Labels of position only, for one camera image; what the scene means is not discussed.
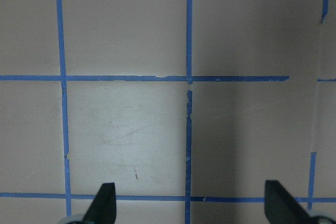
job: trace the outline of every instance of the white surface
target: white surface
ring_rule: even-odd
[[[336,197],[335,84],[315,89],[317,77],[336,78],[335,1],[322,26],[322,0],[193,1],[194,75],[290,80],[68,82],[71,192],[116,182],[119,195],[184,195],[192,89],[193,196],[262,197],[264,180],[279,179],[306,197],[314,150],[314,195]],[[0,8],[0,75],[59,74],[56,0]],[[63,0],[63,10],[68,74],[185,74],[186,0]],[[0,90],[0,193],[64,194],[60,83],[1,81]],[[81,202],[90,203],[73,200],[74,214]],[[223,213],[264,223],[261,205],[192,203],[192,223],[218,224]],[[184,222],[184,202],[118,206],[120,223]],[[65,200],[0,198],[0,210],[1,223],[55,224]]]
[[[68,74],[185,75],[186,0],[63,0]]]
[[[85,212],[92,200],[72,200],[72,210]],[[117,201],[115,224],[183,224],[184,201]]]
[[[0,75],[59,74],[56,0],[1,0]]]
[[[0,191],[64,193],[59,82],[0,82]]]
[[[71,191],[184,196],[186,94],[177,82],[68,83]]]
[[[64,199],[0,198],[3,224],[56,224],[64,216]]]

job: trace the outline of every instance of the dark mark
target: dark mark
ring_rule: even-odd
[[[136,174],[137,170],[135,169],[135,166],[133,166],[133,168],[134,168],[134,172],[135,172],[135,178],[138,179],[138,175]]]

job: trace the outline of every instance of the gray surface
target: gray surface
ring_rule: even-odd
[[[336,78],[336,6],[329,4],[328,15],[321,29],[321,59],[319,78]]]
[[[185,75],[186,0],[63,0],[69,74]]]
[[[262,197],[266,179],[307,195],[309,83],[195,83],[193,103],[193,196]]]
[[[314,211],[320,211],[333,219],[336,218],[336,204],[335,203],[314,203],[313,209]]]
[[[336,197],[336,83],[319,83],[315,197]]]
[[[71,192],[116,182],[119,195],[184,195],[192,89],[193,196],[262,197],[274,178],[306,197],[317,151],[314,196],[336,197],[336,88],[316,83],[336,77],[335,1],[323,25],[322,0],[193,1],[194,75],[290,80],[68,82]],[[68,74],[185,75],[186,0],[63,4]],[[2,0],[0,8],[0,75],[59,74],[56,0]],[[63,194],[60,83],[2,81],[0,90],[0,193]],[[73,213],[90,202],[72,200]],[[331,214],[335,206],[313,204]],[[64,216],[64,199],[0,198],[1,223]],[[191,216],[196,224],[265,223],[259,203],[194,202]],[[117,222],[183,223],[184,202],[118,201]]]
[[[64,216],[64,199],[0,198],[3,224],[56,224]]]
[[[59,74],[56,0],[1,0],[0,75]]]
[[[185,190],[186,83],[68,83],[71,191],[120,195]]]
[[[261,203],[193,202],[192,224],[268,224]]]
[[[322,0],[193,0],[193,74],[316,70]]]
[[[73,200],[73,212],[83,213],[91,200]],[[182,201],[117,201],[115,224],[183,224],[184,202]]]
[[[59,82],[0,82],[0,191],[64,193]]]

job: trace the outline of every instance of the grid square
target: grid square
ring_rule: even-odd
[[[328,14],[321,25],[321,59],[319,78],[336,78],[336,0],[329,0]]]
[[[0,191],[64,193],[59,82],[0,82]]]
[[[322,0],[193,0],[195,76],[316,71]]]
[[[63,0],[69,74],[185,75],[186,0]]]
[[[1,223],[58,223],[65,214],[64,199],[0,198]]]
[[[336,83],[318,82],[315,197],[336,197]]]
[[[186,83],[68,83],[71,191],[184,196]]]
[[[1,0],[0,74],[59,74],[56,0]]]
[[[192,224],[268,224],[262,203],[192,202]]]
[[[195,83],[192,196],[263,197],[277,179],[306,197],[312,106],[311,83]]]
[[[92,200],[72,200],[73,213],[84,214],[91,202]],[[184,202],[117,200],[115,222],[115,224],[184,224]]]
[[[336,218],[336,203],[314,203],[312,210]]]

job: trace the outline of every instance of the scratch mark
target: scratch mark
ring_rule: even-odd
[[[135,169],[135,166],[133,166],[133,168],[134,168],[134,172],[135,172],[135,178],[138,179],[138,175],[136,174],[137,170]]]
[[[117,137],[117,138],[114,138],[114,139],[111,139],[111,140],[106,140],[106,141],[101,141],[99,144],[108,144],[108,145],[112,145],[112,144],[115,144],[115,142],[119,143],[118,140],[121,140],[121,139],[123,139],[123,138],[125,138],[125,137],[131,136],[131,135],[133,135],[134,133],[139,132],[139,131],[141,131],[141,130],[147,128],[147,127],[150,127],[150,126],[152,126],[152,125],[154,125],[154,123],[152,123],[152,124],[150,124],[150,125],[146,125],[146,126],[144,126],[144,127],[141,127],[141,128],[136,129],[136,130],[134,130],[134,131],[131,131],[130,133],[127,133],[127,134],[125,134],[125,135],[119,136],[119,137]]]
[[[300,94],[294,94],[294,95],[291,95],[290,97],[287,97],[287,98],[284,98],[284,99],[279,99],[279,100],[271,101],[269,103],[266,103],[266,105],[264,105],[264,104],[263,105],[257,105],[257,106],[252,106],[251,108],[239,110],[239,111],[234,112],[234,113],[220,114],[220,115],[215,116],[214,119],[227,118],[227,117],[230,117],[230,116],[233,116],[233,115],[243,115],[243,114],[248,113],[248,112],[254,112],[254,111],[264,110],[264,109],[270,108],[272,106],[279,105],[281,103],[293,100],[295,98],[299,98],[301,96],[302,96],[302,93],[300,93]]]

